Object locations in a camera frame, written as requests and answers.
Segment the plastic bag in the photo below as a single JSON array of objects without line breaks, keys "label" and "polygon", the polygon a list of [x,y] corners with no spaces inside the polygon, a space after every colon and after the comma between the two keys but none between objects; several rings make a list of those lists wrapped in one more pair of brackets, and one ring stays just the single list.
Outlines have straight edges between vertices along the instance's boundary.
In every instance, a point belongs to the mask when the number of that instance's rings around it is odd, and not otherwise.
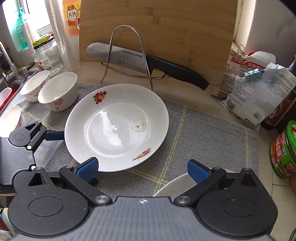
[{"label": "plastic bag", "polygon": [[221,105],[253,127],[268,117],[296,86],[296,77],[270,63],[257,81],[236,77],[234,88]]},{"label": "plastic bag", "polygon": [[79,62],[74,54],[73,47],[70,44],[68,32],[65,25],[64,13],[61,0],[45,0],[45,5],[56,39],[59,51],[61,53],[66,70],[76,72],[79,67]]}]

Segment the blue gripper pad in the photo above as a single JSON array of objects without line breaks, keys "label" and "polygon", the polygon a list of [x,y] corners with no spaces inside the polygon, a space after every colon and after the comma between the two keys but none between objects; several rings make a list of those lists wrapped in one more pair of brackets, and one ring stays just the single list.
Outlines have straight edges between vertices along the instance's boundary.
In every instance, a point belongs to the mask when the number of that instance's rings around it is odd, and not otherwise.
[{"label": "blue gripper pad", "polygon": [[99,161],[95,157],[88,159],[75,168],[76,175],[86,182],[89,182],[92,178],[96,177],[98,169]]},{"label": "blue gripper pad", "polygon": [[189,176],[199,184],[210,176],[211,169],[192,159],[187,164],[187,171]]}]

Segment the dish rack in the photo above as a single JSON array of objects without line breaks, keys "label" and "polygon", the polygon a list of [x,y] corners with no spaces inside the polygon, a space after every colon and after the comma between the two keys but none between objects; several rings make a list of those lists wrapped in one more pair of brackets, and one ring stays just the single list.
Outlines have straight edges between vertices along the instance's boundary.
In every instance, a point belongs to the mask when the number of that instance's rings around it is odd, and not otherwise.
[{"label": "dish rack", "polygon": [[[141,44],[142,52],[143,52],[143,55],[144,55],[144,60],[145,60],[145,64],[146,64],[148,76],[140,76],[140,75],[128,74],[128,73],[119,71],[119,70],[117,70],[117,69],[112,68],[112,67],[109,66],[110,52],[111,52],[111,46],[112,46],[113,36],[114,36],[114,33],[118,29],[120,29],[120,28],[129,28],[129,29],[133,30],[137,34],[138,39],[139,39],[140,44]],[[104,63],[101,63],[101,64],[104,65],[106,67],[106,69],[105,69],[104,76],[102,77],[100,83],[102,83],[104,81],[104,78],[106,77],[107,71],[108,71],[108,68],[109,68],[109,69],[112,69],[112,70],[114,70],[114,71],[116,71],[118,73],[121,73],[121,74],[130,76],[130,77],[142,78],[142,79],[149,79],[149,81],[150,81],[150,89],[153,91],[153,82],[152,82],[152,79],[162,80],[167,75],[167,74],[164,74],[162,77],[152,77],[151,76],[151,73],[150,73],[150,70],[149,70],[149,67],[148,67],[148,62],[147,62],[146,53],[145,53],[145,49],[144,49],[144,45],[143,45],[143,41],[142,41],[141,35],[139,34],[139,32],[135,28],[133,28],[132,26],[129,26],[129,25],[120,25],[120,26],[116,27],[113,30],[113,32],[111,34],[111,38],[110,38],[110,43],[109,43],[109,49],[108,49],[108,55],[107,55],[107,62],[106,62],[106,64],[104,64]]]}]

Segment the jar lid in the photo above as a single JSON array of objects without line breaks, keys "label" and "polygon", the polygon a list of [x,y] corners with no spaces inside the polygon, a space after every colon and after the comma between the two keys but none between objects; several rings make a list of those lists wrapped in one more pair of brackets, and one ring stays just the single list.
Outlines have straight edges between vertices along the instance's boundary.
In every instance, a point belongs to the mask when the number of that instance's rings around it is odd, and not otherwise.
[{"label": "jar lid", "polygon": [[294,153],[296,153],[296,121],[289,121],[287,124],[287,134]]},{"label": "jar lid", "polygon": [[43,45],[49,43],[53,39],[54,39],[53,36],[50,36],[50,34],[46,34],[33,43],[33,48],[38,49],[38,48],[42,47]]}]

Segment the metal screw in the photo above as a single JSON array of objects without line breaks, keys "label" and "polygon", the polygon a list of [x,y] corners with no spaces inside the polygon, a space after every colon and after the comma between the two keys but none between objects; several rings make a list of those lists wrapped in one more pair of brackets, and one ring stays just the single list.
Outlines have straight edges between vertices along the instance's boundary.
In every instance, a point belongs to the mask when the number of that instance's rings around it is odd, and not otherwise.
[{"label": "metal screw", "polygon": [[109,197],[105,195],[100,195],[95,198],[95,201],[98,203],[106,203],[109,201]]},{"label": "metal screw", "polygon": [[178,203],[188,203],[188,202],[190,202],[190,197],[188,197],[188,196],[179,196],[179,197],[176,197],[176,201]]}]

